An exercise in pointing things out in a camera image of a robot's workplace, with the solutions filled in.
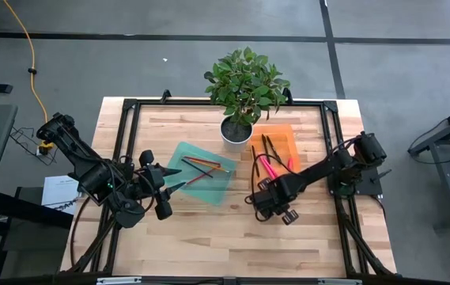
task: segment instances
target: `teal tray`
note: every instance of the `teal tray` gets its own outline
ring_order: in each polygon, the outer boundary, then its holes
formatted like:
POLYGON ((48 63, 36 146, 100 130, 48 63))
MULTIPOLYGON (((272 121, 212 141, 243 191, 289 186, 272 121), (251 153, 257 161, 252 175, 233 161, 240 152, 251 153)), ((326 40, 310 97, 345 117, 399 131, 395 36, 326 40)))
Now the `teal tray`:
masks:
MULTIPOLYGON (((181 161, 181 158, 184 156, 190 156, 193 158, 201 158, 212 162, 221 163, 221 167, 229 171, 229 173, 214 170, 210 173, 213 178, 208 176, 204 176, 199 180, 189 184, 184 185, 180 190, 190 196, 194 196, 204 202, 211 203, 213 205, 221 205, 221 202, 224 199, 225 191, 228 188, 230 178, 232 178, 233 173, 235 172, 235 168, 237 163, 228 158, 223 158, 217 154, 213 154, 209 151, 202 150, 197 146, 192 146, 187 142, 181 142, 176 148, 170 162, 168 163, 168 167, 171 169, 181 169, 180 173, 175 175, 171 175, 166 177, 165 185, 174 185, 180 182, 189 182, 193 178, 202 174, 197 169, 189 166, 188 164, 181 161)), ((200 164, 195 164, 190 162, 191 164, 197 166, 203 171, 211 170, 210 167, 200 164)))

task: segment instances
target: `paper sheet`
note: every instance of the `paper sheet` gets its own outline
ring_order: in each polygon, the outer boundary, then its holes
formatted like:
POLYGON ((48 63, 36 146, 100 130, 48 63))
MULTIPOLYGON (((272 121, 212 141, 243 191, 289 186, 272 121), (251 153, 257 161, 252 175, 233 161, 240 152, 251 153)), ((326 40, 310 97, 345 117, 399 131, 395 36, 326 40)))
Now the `paper sheet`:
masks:
MULTIPOLYGON (((79 182, 68 177, 67 175, 58 177, 45 177, 43 183, 42 205, 46 207, 56 208, 69 203, 69 201, 77 198, 77 186, 79 182)), ((63 209, 67 214, 73 215, 75 212, 75 203, 63 209)))

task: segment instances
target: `gray floor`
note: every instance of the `gray floor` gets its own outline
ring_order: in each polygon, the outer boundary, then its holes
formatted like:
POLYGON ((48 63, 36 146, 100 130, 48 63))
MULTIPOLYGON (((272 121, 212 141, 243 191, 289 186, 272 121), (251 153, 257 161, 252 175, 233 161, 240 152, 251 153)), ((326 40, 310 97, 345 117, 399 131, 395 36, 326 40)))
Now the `gray floor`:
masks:
MULTIPOLYGON (((328 0, 336 36, 450 38, 450 0, 328 0)), ((317 0, 24 0, 11 4, 31 31, 171 35, 324 36, 317 0)), ((19 28, 0 3, 0 30, 19 28)), ((270 56, 292 82, 295 97, 335 99, 327 45, 196 41, 35 40, 36 88, 50 114, 71 114, 91 142, 104 96, 201 97, 202 74, 234 48, 270 56)), ((381 169, 388 230, 399 273, 450 281, 450 233, 432 225, 450 219, 448 193, 436 170, 410 160, 406 149, 450 115, 450 46, 338 44, 346 97, 358 99, 367 131, 388 154, 381 169)), ((0 39, 0 82, 14 86, 0 103, 19 105, 17 127, 38 127, 42 114, 29 90, 26 40, 0 39)), ((41 165, 10 142, 0 165, 0 191, 40 186, 70 171, 41 165)), ((57 254, 37 253, 37 258, 57 254)), ((39 268, 18 268, 28 275, 39 268)))

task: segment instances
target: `orange tray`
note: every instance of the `orange tray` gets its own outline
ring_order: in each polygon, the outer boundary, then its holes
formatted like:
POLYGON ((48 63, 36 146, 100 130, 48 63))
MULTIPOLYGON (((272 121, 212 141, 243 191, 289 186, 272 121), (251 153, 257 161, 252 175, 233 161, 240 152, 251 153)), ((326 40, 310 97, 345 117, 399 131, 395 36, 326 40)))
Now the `orange tray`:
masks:
MULTIPOLYGON (((293 135, 293 129, 289 124, 282 125, 263 125, 263 126, 254 126, 253 127, 253 136, 249 140, 249 147, 251 150, 251 146, 255 147, 256 155, 265 154, 265 149, 263 148, 262 135, 268 135, 272 144, 276 151, 279 154, 279 157, 286 166, 288 166, 288 160, 290 158, 293 159, 293 169, 294 172, 301 171, 301 160, 298 157, 297 145, 295 145, 295 137, 293 135)), ((270 145, 267 143, 267 147, 270 155, 274 155, 274 152, 270 148, 270 145)), ((269 177, 267 171, 263 167, 262 162, 257 160, 258 169, 259 169, 259 177, 254 174, 254 183, 256 184, 269 177)), ((282 175, 288 173, 282 165, 280 165, 275 159, 270 158, 270 165, 275 170, 278 175, 282 175)))

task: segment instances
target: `wooden tabletop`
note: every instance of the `wooden tabletop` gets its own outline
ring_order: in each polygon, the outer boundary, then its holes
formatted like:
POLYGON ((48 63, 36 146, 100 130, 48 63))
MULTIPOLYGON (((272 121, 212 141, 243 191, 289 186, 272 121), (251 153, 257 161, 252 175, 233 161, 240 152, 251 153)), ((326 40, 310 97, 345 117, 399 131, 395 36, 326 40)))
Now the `wooden tabletop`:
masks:
MULTIPOLYGON (((104 158, 112 157, 123 99, 105 97, 100 110, 92 148, 104 158)), ((358 102, 337 102, 344 139, 358 135, 363 130, 358 102)), ((142 106, 134 147, 136 164, 143 150, 152 150, 155 161, 167 165, 177 144, 184 141, 237 161, 237 168, 220 207, 175 192, 170 200, 170 218, 158 221, 151 210, 137 226, 121 230, 114 274, 344 277, 335 205, 327 193, 326 180, 309 185, 291 203, 300 215, 292 225, 285 226, 279 216, 265 223, 256 221, 252 206, 244 203, 244 197, 251 193, 251 151, 225 151, 219 133, 222 113, 223 109, 217 106, 142 106)), ((130 114, 121 154, 126 152, 131 117, 130 114)), ((302 169, 325 157, 317 108, 281 108, 270 120, 265 121, 265 117, 258 124, 292 125, 302 169)), ((356 200, 364 239, 384 265, 395 272, 381 208, 368 196, 357 196, 356 200)), ((96 236, 100 213, 100 207, 94 203, 84 209, 74 243, 77 258, 96 236)), ((356 246, 354 242, 350 246, 358 269, 356 246)), ((67 246, 61 269, 69 266, 67 246)))

